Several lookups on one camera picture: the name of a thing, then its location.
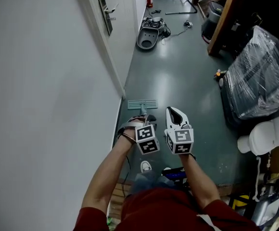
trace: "person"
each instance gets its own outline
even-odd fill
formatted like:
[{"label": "person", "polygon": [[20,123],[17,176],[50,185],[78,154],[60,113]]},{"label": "person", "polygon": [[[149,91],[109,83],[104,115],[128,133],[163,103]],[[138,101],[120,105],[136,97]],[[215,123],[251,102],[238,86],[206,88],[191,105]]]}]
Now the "person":
[{"label": "person", "polygon": [[[124,160],[132,148],[131,138],[135,138],[134,129],[125,129],[97,169],[85,193],[74,231],[109,230],[107,208]],[[180,159],[192,195],[177,189],[164,176],[158,178],[149,162],[144,161],[141,174],[136,176],[123,203],[117,231],[259,230],[252,221],[220,200],[216,185],[191,154],[181,154]]]}]

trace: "wrist strap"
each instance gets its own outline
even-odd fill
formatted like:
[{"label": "wrist strap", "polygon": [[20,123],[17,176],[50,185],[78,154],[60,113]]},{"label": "wrist strap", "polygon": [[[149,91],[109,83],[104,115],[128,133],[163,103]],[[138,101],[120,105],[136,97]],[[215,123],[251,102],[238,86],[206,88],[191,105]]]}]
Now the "wrist strap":
[{"label": "wrist strap", "polygon": [[131,117],[126,123],[124,123],[123,125],[121,125],[121,127],[119,128],[117,135],[121,135],[124,133],[126,128],[136,128],[136,127],[144,127],[147,125],[152,124],[151,122],[156,121],[156,118],[153,115],[138,115],[138,116],[134,116]]},{"label": "wrist strap", "polygon": [[191,155],[195,159],[195,161],[197,161],[196,156],[194,156],[192,153],[189,153],[189,155]]},{"label": "wrist strap", "polygon": [[129,140],[132,144],[136,143],[135,139],[133,139],[129,135],[127,135],[125,133],[122,133],[121,135],[124,136],[127,140]]}]

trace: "hand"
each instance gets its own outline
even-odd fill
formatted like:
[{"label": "hand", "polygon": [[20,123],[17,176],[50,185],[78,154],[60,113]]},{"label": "hand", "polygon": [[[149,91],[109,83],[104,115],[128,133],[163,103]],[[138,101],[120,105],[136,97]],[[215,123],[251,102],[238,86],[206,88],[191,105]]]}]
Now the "hand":
[{"label": "hand", "polygon": [[[141,120],[138,120],[138,119],[135,119],[135,120],[132,120],[132,122],[140,122],[140,123],[144,123],[143,121]],[[126,128],[124,133],[126,135],[129,135],[131,138],[135,139],[135,129],[134,128]]]},{"label": "hand", "polygon": [[189,158],[192,158],[192,160],[194,159],[194,161],[196,161],[196,157],[194,156],[193,153],[179,154],[179,157],[180,157],[181,162],[187,161]]}]

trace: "plastic wrap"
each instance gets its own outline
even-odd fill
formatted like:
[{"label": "plastic wrap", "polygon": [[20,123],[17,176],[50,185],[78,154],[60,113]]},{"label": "plastic wrap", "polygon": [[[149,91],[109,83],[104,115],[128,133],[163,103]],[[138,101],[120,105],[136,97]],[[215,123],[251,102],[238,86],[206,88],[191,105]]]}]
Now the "plastic wrap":
[{"label": "plastic wrap", "polygon": [[279,40],[259,26],[226,73],[234,112],[240,119],[279,109]]}]

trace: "mop head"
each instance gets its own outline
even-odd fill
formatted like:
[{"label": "mop head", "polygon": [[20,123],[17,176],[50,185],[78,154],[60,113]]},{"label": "mop head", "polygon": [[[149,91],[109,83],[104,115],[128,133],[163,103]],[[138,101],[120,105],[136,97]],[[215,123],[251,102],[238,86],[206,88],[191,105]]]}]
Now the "mop head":
[{"label": "mop head", "polygon": [[143,100],[129,100],[128,110],[139,110],[145,107],[145,109],[157,109],[158,102],[156,99],[143,99]]}]

